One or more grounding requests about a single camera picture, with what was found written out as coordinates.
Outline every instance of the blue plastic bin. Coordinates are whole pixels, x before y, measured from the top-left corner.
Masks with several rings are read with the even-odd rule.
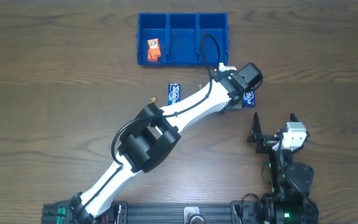
[[[137,62],[139,65],[205,65],[200,52],[203,34],[215,37],[221,50],[221,62],[229,57],[227,13],[139,13]],[[147,60],[147,41],[158,38],[162,56],[158,62]],[[204,51],[210,65],[218,64],[214,42],[204,39]]]

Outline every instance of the wooden table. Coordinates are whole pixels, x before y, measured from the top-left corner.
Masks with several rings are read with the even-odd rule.
[[[311,133],[295,160],[314,168],[320,223],[358,222],[358,0],[0,0],[0,223],[39,223],[43,203],[90,188],[116,131],[169,83],[182,97],[204,67],[145,68],[138,12],[227,11],[229,64],[254,62],[254,109],[213,114],[120,194],[128,202],[230,202],[270,187],[246,143],[252,115],[274,134],[294,112]]]

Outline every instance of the stack of orange packets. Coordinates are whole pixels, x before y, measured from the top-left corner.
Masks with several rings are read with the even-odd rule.
[[[149,50],[147,52],[147,60],[149,62],[157,62],[161,57],[160,42],[158,39],[151,39],[147,41]]]

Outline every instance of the wood grain surface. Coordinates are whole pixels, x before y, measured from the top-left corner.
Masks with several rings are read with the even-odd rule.
[[[295,160],[314,168],[320,223],[358,223],[358,0],[0,0],[0,223],[40,223],[43,203],[90,188],[116,131],[167,85],[182,97],[204,67],[145,68],[139,12],[228,13],[229,64],[254,62],[254,109],[212,114],[120,194],[128,202],[230,202],[270,187],[246,143],[252,115],[273,134],[294,112],[311,133]]]

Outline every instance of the white robotic arm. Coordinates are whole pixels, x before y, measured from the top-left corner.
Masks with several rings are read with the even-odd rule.
[[[214,80],[211,82],[212,89],[207,99],[191,110],[177,116],[166,117],[164,121],[160,121],[161,123],[150,124],[163,137],[161,141],[150,136],[149,130],[143,126],[139,128],[140,131],[132,128],[135,131],[123,133],[120,138],[122,144],[118,148],[119,152],[116,153],[116,158],[122,162],[122,165],[113,162],[92,188],[72,198],[71,203],[78,223],[87,223],[87,220],[103,214],[131,178],[142,172],[148,172],[160,164],[180,139],[179,134],[185,128],[208,114],[225,110],[237,103],[240,99],[239,95],[242,96],[245,91],[252,89],[263,78],[253,63],[239,72],[234,71],[236,71],[235,67],[225,67],[220,64],[219,71],[215,73]],[[183,111],[201,101],[206,96],[209,85],[210,82],[197,93],[174,105],[154,111],[150,111],[152,110],[150,107],[145,107],[138,116],[150,116],[150,113],[158,112],[165,116]]]

